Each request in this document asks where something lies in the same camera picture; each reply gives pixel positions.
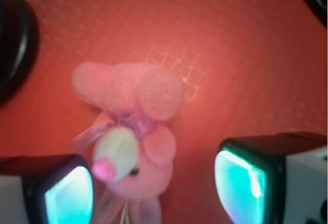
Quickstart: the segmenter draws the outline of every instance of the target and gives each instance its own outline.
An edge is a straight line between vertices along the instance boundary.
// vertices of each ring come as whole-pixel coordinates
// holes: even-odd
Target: textured surface
[[[166,223],[227,223],[213,162],[227,136],[327,128],[326,28],[303,0],[27,0],[36,65],[0,107],[0,156],[65,153],[98,110],[73,93],[86,60],[151,62],[183,77]]]

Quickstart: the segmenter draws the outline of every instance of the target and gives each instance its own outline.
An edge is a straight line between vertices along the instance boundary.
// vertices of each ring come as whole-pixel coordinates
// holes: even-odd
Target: pink fabric
[[[73,141],[78,151],[97,142],[113,126],[131,128],[140,141],[133,168],[136,175],[111,180],[115,168],[110,155],[92,162],[93,174],[107,186],[105,195],[96,200],[95,219],[113,221],[126,198],[135,223],[160,223],[158,196],[170,183],[176,153],[174,135],[163,122],[181,106],[180,77],[159,65],[83,63],[74,72],[73,87],[83,100],[102,109],[94,125]]]
[[[170,119],[183,100],[180,77],[167,68],[146,63],[82,63],[74,71],[73,87],[81,99],[102,110],[143,113],[162,121]]]

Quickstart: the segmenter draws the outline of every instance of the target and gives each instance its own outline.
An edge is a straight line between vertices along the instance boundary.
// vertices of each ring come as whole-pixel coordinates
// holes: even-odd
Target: white casing
[[[327,146],[286,157],[286,197],[283,223],[302,224],[320,216],[327,200]]]
[[[21,177],[0,175],[0,223],[29,223],[22,186]]]

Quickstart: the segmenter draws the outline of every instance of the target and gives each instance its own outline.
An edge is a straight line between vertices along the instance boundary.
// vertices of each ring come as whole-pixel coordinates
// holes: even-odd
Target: pink ribbon
[[[131,128],[137,138],[141,139],[146,133],[154,130],[156,121],[143,115],[132,114],[130,116],[117,116],[113,118],[115,123],[97,124],[75,137],[72,141],[71,151],[82,154],[85,148],[92,142],[105,135],[115,126]]]

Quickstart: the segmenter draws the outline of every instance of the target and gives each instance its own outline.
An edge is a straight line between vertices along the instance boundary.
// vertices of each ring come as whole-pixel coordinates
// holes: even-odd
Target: pink nose
[[[115,177],[116,170],[113,163],[109,159],[102,157],[94,162],[92,166],[92,173],[96,178],[102,181],[107,181]]]

